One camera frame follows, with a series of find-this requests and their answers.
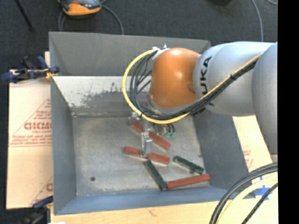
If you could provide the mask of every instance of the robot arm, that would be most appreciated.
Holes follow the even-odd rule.
[[[140,81],[136,77],[143,62],[133,73],[131,98],[125,91],[126,76],[123,93],[138,115],[154,123],[176,122],[188,114],[201,112],[203,107],[230,116],[256,115],[269,152],[275,155],[278,152],[277,45],[232,42],[211,47],[201,55],[182,48],[168,49],[159,54],[153,65],[151,107],[143,107],[136,98]],[[141,58],[137,57],[128,68]]]

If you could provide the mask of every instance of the kuka logo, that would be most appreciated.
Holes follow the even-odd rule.
[[[26,130],[36,130],[36,129],[51,129],[52,123],[50,122],[28,122],[24,124],[24,129]]]
[[[210,56],[209,58],[207,58],[204,61],[203,66],[205,68],[201,68],[201,71],[200,71],[200,74],[201,74],[201,77],[200,77],[200,81],[201,81],[200,86],[204,88],[204,90],[202,91],[203,95],[207,94],[206,77],[205,77],[205,75],[206,75],[207,68],[209,66],[209,61],[210,61],[211,58],[212,57]]]

